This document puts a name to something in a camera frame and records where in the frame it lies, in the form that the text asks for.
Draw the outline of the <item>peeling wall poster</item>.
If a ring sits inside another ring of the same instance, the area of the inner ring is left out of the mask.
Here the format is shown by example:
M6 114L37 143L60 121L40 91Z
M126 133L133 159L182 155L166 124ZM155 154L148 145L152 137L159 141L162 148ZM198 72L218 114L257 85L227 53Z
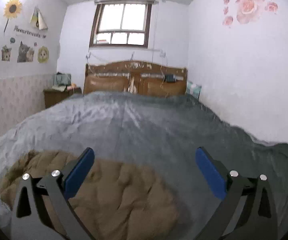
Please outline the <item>peeling wall poster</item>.
M43 19L43 16L41 14L41 11L38 7L34 7L34 11L32 13L32 17L30 19L30 25L33 28L39 29L39 30L48 30L48 26Z

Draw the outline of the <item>brown wooden headboard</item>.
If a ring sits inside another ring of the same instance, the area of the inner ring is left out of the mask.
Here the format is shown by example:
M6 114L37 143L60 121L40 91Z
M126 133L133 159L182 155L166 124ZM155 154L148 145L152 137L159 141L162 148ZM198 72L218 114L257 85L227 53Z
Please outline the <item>brown wooden headboard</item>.
M175 83L164 82L166 74L174 74ZM166 67L146 61L117 61L85 67L83 94L96 91L168 98L186 92L187 69Z

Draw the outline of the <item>sunflower wall sticker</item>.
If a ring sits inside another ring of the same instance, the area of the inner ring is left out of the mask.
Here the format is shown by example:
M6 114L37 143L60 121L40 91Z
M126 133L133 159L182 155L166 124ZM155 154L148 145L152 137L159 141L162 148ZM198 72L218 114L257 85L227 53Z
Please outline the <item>sunflower wall sticker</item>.
M10 0L4 7L4 17L7 19L3 33L5 33L10 19L17 18L23 5L20 0Z

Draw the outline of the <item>black device on headboard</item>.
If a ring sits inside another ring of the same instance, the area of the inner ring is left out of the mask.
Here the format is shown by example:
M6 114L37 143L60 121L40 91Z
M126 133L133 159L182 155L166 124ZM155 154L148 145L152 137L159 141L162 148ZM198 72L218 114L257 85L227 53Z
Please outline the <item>black device on headboard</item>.
M166 83L175 83L176 82L176 77L174 74L166 74L164 76L164 82Z

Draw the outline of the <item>two grey cats sticker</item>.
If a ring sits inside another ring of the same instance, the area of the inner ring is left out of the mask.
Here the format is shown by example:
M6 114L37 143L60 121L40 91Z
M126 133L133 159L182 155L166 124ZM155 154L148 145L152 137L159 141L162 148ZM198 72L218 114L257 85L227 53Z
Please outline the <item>two grey cats sticker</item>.
M35 51L32 47L29 47L21 42L17 56L17 63L33 62L34 52Z

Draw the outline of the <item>grey plush bed blanket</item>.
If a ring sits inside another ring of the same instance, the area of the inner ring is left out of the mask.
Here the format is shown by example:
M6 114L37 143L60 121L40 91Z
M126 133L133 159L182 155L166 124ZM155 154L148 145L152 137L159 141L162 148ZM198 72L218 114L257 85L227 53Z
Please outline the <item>grey plush bed blanket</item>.
M198 147L243 176L265 174L274 194L279 237L288 231L288 144L258 141L189 95L74 95L0 137L0 181L31 150L80 155L87 147L96 158L147 165L164 178L180 210L170 239L193 239L220 202L195 163ZM10 209L0 199L0 227L8 232L9 224Z

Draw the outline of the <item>teal bag on nightstand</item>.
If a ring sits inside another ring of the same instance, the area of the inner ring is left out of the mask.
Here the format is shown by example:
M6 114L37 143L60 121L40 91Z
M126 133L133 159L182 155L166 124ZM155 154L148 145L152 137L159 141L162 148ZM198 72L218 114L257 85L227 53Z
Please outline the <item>teal bag on nightstand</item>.
M54 75L54 86L70 86L71 83L71 74L56 73Z

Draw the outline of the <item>brown padded jacket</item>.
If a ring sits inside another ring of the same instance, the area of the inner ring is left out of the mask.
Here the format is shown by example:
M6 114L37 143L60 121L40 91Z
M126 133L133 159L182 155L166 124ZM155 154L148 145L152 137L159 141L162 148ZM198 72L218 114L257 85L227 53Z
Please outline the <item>brown padded jacket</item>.
M26 153L1 179L1 200L14 205L23 174L43 177L75 159L61 151ZM69 203L96 239L165 239L179 217L173 194L153 169L101 158Z

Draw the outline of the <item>small tabby kitten sticker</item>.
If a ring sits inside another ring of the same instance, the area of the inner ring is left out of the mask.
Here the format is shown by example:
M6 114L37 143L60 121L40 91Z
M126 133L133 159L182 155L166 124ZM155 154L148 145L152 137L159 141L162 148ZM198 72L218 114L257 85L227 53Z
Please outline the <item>small tabby kitten sticker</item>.
M12 48L8 48L6 45L2 47L2 61L10 61Z

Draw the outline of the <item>wall lettering sticker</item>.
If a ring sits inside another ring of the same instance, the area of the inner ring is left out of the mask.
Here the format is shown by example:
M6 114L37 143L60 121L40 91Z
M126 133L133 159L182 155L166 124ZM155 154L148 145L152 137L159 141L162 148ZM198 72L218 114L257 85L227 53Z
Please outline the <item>wall lettering sticker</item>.
M14 27L14 31L17 34L21 34L21 35L28 35L28 36L32 36L32 37L37 37L37 38L43 38L45 39L47 37L46 34L43 34L41 32L37 32L37 31L30 31L30 30L26 30L26 29L21 29L19 28L18 25L16 25Z

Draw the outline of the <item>round yellow cat sticker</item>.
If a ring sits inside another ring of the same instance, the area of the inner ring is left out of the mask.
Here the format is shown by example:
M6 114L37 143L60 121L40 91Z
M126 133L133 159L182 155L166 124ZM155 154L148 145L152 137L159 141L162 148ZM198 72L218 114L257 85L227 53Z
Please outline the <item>round yellow cat sticker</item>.
M45 46L42 46L39 48L37 60L39 63L47 63L49 59L49 51L48 48Z

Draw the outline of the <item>pink rose wall sticker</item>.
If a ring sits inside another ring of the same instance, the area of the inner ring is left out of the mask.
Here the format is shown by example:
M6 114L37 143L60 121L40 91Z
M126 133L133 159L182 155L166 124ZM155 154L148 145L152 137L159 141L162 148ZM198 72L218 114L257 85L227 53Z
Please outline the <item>pink rose wall sticker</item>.
M262 14L277 14L275 0L223 0L222 25L231 27L234 23L249 24L258 21Z

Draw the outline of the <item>wooden framed window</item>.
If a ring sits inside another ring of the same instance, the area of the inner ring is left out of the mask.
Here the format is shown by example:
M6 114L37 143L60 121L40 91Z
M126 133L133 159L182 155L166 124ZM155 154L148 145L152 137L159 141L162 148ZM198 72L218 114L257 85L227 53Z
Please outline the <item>wooden framed window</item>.
M151 15L149 3L96 5L89 47L148 48Z

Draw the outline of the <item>brown wooden nightstand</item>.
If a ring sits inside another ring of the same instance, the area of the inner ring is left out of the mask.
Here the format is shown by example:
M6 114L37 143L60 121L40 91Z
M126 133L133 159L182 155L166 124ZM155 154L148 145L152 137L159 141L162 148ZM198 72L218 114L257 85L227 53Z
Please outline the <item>brown wooden nightstand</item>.
M45 99L45 108L49 108L69 98L73 94L82 94L82 89L77 87L63 92L55 89L44 89L43 94Z

